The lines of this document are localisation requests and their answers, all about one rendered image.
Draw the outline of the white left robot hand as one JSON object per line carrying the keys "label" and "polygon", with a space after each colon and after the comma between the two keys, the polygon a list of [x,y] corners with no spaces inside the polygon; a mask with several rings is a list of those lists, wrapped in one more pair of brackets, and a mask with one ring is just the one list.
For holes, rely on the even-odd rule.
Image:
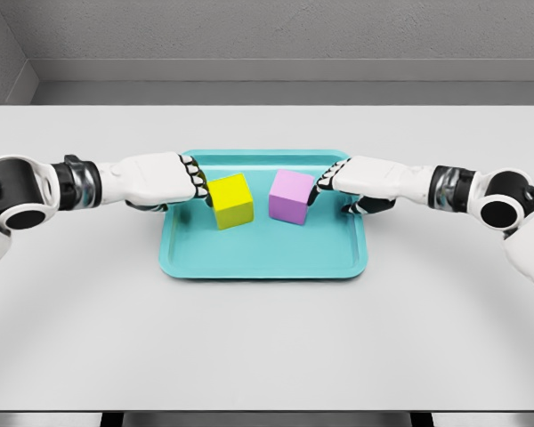
{"label": "white left robot hand", "polygon": [[166,152],[123,161],[125,202],[143,211],[166,211],[169,205],[203,199],[212,206],[204,172],[192,156]]}

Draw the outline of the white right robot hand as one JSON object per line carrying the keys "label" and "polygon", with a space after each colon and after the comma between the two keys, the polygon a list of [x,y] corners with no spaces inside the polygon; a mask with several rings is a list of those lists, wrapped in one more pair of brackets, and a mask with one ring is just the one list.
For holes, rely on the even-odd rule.
{"label": "white right robot hand", "polygon": [[307,205],[311,206],[322,191],[335,190],[358,196],[345,205],[348,214],[374,214],[393,208],[402,194],[401,183],[412,167],[379,158],[355,156],[332,164],[311,189]]}

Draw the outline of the yellow cube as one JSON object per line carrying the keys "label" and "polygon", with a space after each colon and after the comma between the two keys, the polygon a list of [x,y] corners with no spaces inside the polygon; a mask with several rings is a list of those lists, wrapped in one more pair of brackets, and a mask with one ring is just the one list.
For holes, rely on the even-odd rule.
{"label": "yellow cube", "polygon": [[207,186],[219,230],[254,220],[254,200],[243,173],[209,181]]}

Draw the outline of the pink cube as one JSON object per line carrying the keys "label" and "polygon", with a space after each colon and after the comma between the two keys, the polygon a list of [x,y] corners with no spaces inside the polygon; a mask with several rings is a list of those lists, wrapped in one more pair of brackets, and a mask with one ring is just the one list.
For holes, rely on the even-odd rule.
{"label": "pink cube", "polygon": [[275,220],[304,225],[313,183],[312,175],[279,169],[269,192],[269,216]]}

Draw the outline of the teal tray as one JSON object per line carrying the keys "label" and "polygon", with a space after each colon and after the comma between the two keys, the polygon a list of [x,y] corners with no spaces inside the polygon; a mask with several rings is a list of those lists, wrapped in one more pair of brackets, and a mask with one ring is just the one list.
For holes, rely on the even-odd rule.
{"label": "teal tray", "polygon": [[295,225],[268,215],[268,192],[279,169],[320,177],[346,153],[332,149],[194,149],[208,180],[242,173],[254,199],[252,222],[219,230],[214,212],[196,199],[171,205],[159,248],[162,271],[190,279],[339,279],[368,263],[363,220],[342,213],[353,197],[325,191]]}

